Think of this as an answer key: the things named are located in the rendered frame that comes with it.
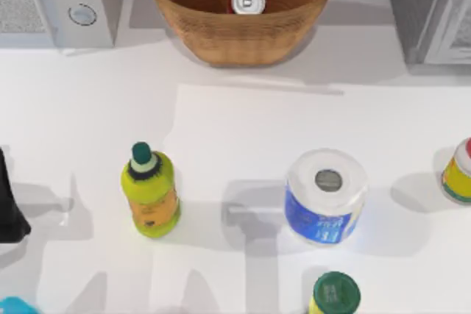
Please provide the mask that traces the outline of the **brown woven basket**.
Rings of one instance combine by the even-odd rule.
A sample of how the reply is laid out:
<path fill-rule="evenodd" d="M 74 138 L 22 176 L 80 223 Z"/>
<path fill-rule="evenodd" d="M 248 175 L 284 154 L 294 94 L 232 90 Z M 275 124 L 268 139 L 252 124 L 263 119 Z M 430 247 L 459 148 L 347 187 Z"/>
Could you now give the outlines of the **brown woven basket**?
<path fill-rule="evenodd" d="M 260 15 L 228 12 L 229 0 L 155 0 L 198 59 L 213 66 L 271 65 L 302 42 L 327 0 L 266 0 Z"/>

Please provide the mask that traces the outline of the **green bottle with dark cap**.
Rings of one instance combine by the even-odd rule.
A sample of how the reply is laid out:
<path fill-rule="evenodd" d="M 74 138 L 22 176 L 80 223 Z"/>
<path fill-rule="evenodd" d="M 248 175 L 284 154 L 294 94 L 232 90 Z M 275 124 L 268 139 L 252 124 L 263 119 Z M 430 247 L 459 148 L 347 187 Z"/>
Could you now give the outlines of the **green bottle with dark cap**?
<path fill-rule="evenodd" d="M 170 233 L 180 219 L 174 166 L 167 155 L 139 141 L 121 172 L 121 189 L 127 198 L 136 229 L 148 238 Z"/>

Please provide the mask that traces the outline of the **blue and white bottle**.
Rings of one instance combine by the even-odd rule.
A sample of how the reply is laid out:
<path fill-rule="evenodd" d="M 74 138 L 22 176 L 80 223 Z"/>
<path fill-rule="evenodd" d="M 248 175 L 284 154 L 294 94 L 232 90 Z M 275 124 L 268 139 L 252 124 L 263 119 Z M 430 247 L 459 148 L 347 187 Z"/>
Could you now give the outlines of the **blue and white bottle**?
<path fill-rule="evenodd" d="M 339 244 L 355 229 L 367 191 L 366 171 L 349 154 L 337 149 L 307 151 L 286 176 L 286 220 L 306 240 Z"/>

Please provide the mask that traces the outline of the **pale microwave oven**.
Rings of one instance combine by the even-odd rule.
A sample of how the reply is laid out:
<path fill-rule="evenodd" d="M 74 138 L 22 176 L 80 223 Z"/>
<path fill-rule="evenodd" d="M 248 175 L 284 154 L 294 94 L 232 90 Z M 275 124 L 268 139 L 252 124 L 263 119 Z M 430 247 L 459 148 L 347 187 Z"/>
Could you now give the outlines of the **pale microwave oven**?
<path fill-rule="evenodd" d="M 113 47 L 123 0 L 0 0 L 0 49 L 101 49 Z M 79 26 L 68 16 L 78 4 L 97 20 Z"/>

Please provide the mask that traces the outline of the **yellow bottle with green cap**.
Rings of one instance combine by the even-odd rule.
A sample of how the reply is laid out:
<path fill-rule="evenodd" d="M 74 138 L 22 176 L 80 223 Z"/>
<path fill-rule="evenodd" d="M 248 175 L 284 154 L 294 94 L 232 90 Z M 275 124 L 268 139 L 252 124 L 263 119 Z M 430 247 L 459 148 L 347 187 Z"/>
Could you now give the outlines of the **yellow bottle with green cap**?
<path fill-rule="evenodd" d="M 355 314 L 361 303 L 361 292 L 349 275 L 330 271 L 314 284 L 308 314 Z"/>

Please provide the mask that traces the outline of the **microwave knob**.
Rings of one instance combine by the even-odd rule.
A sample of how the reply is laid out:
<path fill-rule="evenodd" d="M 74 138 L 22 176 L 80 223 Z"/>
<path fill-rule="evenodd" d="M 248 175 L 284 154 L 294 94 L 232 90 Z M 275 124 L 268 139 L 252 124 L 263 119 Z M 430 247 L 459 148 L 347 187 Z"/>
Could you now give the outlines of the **microwave knob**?
<path fill-rule="evenodd" d="M 68 9 L 69 18 L 79 26 L 91 26 L 97 20 L 97 14 L 95 10 L 86 5 L 78 4 Z"/>

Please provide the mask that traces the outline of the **yellow bottle with red cap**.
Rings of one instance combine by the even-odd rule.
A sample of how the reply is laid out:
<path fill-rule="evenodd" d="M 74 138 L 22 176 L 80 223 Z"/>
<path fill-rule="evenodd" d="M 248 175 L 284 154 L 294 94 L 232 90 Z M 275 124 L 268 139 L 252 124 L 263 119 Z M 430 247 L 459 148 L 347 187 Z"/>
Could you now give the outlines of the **yellow bottle with red cap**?
<path fill-rule="evenodd" d="M 471 204 L 471 138 L 460 142 L 442 172 L 442 188 L 455 200 Z"/>

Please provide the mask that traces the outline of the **light blue object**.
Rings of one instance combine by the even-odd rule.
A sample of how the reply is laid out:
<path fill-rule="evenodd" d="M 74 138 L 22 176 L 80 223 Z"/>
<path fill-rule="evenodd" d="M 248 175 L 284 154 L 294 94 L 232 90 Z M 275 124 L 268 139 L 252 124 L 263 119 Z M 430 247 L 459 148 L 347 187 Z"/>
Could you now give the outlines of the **light blue object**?
<path fill-rule="evenodd" d="M 40 312 L 17 296 L 0 299 L 0 314 L 40 314 Z"/>

